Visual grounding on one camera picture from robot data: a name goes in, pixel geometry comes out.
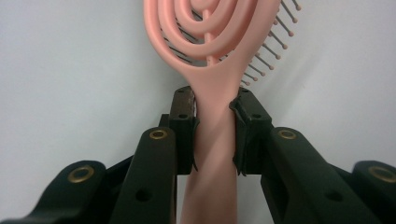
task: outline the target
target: white wall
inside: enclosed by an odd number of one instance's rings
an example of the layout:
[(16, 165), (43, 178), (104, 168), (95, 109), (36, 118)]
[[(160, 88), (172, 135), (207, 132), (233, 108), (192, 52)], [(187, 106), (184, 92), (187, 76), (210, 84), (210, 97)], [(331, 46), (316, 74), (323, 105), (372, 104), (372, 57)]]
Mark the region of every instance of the white wall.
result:
[[(396, 166), (396, 2), (299, 2), (290, 48), (268, 40), (283, 58), (251, 89), (329, 163)], [(132, 155), (168, 113), (186, 83), (142, 16), (141, 1), (0, 1), (0, 220), (28, 214), (70, 163)], [(272, 223), (259, 179), (239, 180), (239, 222)]]

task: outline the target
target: pink hairbrush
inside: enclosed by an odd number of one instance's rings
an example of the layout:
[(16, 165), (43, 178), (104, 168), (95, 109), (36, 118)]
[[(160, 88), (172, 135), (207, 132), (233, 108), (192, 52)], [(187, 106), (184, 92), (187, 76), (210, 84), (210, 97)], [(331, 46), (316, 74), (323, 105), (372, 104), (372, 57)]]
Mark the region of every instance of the pink hairbrush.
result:
[(235, 127), (229, 103), (251, 59), (256, 56), (265, 63), (256, 52), (270, 33), (280, 4), (280, 0), (144, 2), (148, 37), (160, 56), (190, 83), (200, 120), (194, 145), (200, 170), (192, 171), (188, 179), (183, 224), (236, 223)]

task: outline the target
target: hairbrush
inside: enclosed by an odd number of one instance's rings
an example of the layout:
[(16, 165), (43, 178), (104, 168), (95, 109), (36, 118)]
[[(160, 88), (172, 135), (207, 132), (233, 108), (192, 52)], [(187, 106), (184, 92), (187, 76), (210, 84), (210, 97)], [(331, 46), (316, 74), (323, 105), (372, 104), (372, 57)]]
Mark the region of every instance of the hairbrush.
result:
[(181, 223), (236, 223), (236, 170), (234, 114), (229, 103), (236, 97), (242, 77), (257, 80), (247, 68), (264, 72), (255, 58), (270, 65), (258, 53), (269, 35), (287, 48), (274, 32), (280, 0), (145, 0), (148, 38), (159, 55), (184, 78), (194, 92), (196, 117), (194, 158), (199, 172), (187, 182)]

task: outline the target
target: white background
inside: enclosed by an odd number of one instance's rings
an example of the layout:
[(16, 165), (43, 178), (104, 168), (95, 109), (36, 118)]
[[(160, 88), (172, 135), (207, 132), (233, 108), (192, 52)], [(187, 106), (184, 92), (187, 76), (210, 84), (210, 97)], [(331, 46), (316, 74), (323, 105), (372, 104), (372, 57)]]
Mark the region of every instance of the white background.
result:
[[(268, 39), (282, 60), (250, 89), (329, 163), (396, 166), (396, 2), (299, 2), (297, 24), (282, 17), (295, 37), (275, 28), (289, 49)], [(0, 0), (0, 220), (27, 215), (70, 163), (132, 155), (185, 85), (151, 47), (141, 1)], [(239, 223), (272, 223), (259, 178), (238, 187)]]

